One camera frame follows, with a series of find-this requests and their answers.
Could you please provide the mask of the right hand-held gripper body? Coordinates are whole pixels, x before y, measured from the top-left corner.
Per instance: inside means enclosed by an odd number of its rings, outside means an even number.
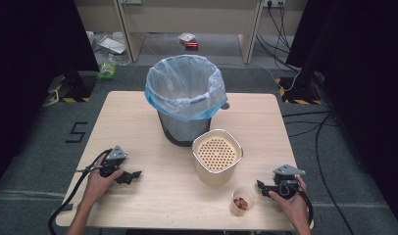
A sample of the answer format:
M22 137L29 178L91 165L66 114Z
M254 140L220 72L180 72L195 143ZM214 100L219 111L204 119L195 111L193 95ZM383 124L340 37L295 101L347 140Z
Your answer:
M289 164L284 164L274 169L274 183L277 187L277 194L285 200L291 199L299 187L296 176L305 174L305 170Z

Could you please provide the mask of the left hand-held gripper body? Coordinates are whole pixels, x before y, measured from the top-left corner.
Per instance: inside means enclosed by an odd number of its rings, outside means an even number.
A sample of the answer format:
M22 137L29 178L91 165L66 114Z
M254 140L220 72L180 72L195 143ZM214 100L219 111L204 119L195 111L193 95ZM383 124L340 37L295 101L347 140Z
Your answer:
M100 175L102 177L109 177L120 168L120 165L125 158L126 153L119 145L111 149L108 155L101 162L101 168L99 169Z

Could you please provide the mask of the clear plastic cup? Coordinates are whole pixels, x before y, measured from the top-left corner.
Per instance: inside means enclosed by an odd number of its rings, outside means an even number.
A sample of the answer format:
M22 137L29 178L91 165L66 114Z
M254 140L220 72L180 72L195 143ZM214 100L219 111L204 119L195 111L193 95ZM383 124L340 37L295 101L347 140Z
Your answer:
M233 204L233 200L236 198L243 198L248 202L248 209L246 211L238 209ZM255 202L256 202L256 197L253 191L248 187L240 187L232 192L229 209L233 215L242 216L254 208Z

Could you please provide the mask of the brown food scraps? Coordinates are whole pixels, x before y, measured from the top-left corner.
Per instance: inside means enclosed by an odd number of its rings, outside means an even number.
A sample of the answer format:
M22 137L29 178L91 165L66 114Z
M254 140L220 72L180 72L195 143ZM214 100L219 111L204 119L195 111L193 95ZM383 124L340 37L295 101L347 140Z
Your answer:
M233 204L240 210L246 211L248 209L248 202L243 198L236 198Z

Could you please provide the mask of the person's right hand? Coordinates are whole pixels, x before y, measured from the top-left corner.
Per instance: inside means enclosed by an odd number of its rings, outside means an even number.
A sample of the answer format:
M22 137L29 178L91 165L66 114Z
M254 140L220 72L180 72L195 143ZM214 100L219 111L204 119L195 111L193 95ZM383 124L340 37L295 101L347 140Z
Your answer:
M305 219L309 223L309 213L305 200L296 193L291 199L285 200L277 193L271 192L272 199L277 203L277 212L283 212L292 223L296 220Z

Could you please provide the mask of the black tape floor mark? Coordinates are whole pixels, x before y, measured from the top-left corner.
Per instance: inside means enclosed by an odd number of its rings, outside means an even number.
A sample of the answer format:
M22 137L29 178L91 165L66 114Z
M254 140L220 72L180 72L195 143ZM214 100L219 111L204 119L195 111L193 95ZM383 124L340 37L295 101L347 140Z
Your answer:
M80 131L82 126L86 126L87 121L76 121L70 131L71 139L67 139L66 143L80 143L85 136L85 131Z

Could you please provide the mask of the beige bin with perforated strainer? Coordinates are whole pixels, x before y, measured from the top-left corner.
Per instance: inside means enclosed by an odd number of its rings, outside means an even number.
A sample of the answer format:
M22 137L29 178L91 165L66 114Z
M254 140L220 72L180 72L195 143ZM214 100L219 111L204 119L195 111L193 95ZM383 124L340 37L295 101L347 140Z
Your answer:
M192 143L192 152L198 177L212 186L226 184L243 159L242 147L224 129L200 135Z

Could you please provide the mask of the grey trash can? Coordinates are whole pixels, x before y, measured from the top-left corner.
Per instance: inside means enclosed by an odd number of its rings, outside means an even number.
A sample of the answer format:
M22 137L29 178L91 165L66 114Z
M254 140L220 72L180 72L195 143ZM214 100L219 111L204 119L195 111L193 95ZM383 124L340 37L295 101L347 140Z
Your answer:
M180 147L190 147L196 138L210 130L210 118L181 121L162 113L158 116L167 139Z

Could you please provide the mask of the black stand base striped tape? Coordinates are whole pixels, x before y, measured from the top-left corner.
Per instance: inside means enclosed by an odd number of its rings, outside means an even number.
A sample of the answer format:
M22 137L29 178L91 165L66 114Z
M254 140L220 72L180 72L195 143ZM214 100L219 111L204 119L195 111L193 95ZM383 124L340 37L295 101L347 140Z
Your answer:
M47 108L60 102L88 102L95 83L96 71L78 71L72 78L61 74L50 84L42 107Z
M298 75L281 76L274 80L284 103L320 105L322 99L310 80L299 80Z

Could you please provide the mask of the translucent blue trash bag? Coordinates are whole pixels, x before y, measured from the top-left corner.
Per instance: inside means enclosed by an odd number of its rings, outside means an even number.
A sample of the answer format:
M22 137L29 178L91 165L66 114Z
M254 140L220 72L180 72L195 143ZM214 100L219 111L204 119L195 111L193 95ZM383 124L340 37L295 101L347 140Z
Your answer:
M222 72L198 55L155 64L147 73L144 95L157 111L181 121L211 118L227 101Z

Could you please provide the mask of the white paper sheet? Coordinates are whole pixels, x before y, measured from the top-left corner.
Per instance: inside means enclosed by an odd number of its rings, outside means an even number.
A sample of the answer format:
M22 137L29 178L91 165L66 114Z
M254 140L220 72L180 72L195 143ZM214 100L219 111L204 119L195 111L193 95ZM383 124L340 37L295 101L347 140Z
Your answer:
M105 36L99 41L99 45L103 48L111 50L113 53L122 54L126 47L121 42Z

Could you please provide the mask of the black curtain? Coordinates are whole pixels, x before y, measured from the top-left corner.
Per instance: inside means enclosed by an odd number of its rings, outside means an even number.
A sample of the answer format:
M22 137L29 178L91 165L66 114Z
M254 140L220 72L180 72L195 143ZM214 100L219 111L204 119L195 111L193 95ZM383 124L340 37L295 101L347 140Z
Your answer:
M0 0L0 179L52 80L97 69L74 0Z
M287 61L323 74L361 163L398 220L398 0L307 0Z

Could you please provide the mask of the crumpled white packet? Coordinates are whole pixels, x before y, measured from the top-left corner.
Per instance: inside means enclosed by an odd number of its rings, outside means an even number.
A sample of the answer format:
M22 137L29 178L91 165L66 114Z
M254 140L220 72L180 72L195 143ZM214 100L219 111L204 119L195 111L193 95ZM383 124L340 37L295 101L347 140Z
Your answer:
M182 43L188 43L193 41L196 38L196 36L192 33L182 33L179 37L178 40Z

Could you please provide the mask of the beige desk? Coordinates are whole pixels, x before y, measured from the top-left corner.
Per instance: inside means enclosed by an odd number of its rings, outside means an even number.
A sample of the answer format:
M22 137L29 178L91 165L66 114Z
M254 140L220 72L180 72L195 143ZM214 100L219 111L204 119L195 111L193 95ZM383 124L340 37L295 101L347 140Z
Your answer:
M242 60L249 64L259 34L275 35L283 23L296 33L308 0L286 0L265 8L263 0L73 0L87 31L119 31L129 60L138 60L148 33L211 33L238 36Z

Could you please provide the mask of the white wall socket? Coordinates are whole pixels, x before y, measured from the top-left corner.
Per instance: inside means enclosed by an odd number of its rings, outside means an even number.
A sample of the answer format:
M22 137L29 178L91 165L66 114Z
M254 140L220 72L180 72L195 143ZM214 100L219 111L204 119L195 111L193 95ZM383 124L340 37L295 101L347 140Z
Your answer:
M286 0L263 0L263 7L265 8L281 8L284 7Z

